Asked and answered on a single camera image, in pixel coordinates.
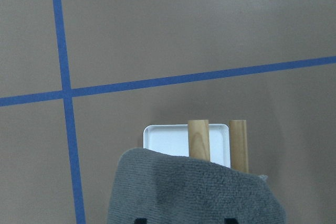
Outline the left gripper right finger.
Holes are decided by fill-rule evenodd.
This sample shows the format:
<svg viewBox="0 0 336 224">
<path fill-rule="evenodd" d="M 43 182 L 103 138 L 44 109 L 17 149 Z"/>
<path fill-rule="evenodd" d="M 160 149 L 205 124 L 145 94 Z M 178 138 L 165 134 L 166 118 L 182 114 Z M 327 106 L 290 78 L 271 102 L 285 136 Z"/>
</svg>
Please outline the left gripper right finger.
<svg viewBox="0 0 336 224">
<path fill-rule="evenodd" d="M 238 224 L 238 221 L 236 218 L 225 218 L 224 224 Z"/>
</svg>

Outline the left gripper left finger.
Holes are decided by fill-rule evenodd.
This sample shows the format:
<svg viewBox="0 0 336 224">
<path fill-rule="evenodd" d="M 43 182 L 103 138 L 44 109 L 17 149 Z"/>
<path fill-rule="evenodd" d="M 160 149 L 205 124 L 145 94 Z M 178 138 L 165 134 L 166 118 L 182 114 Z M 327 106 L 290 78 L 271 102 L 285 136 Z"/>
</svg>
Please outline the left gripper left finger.
<svg viewBox="0 0 336 224">
<path fill-rule="evenodd" d="M 134 220 L 134 224 L 146 224 L 146 219 L 145 218 L 136 218 Z"/>
</svg>

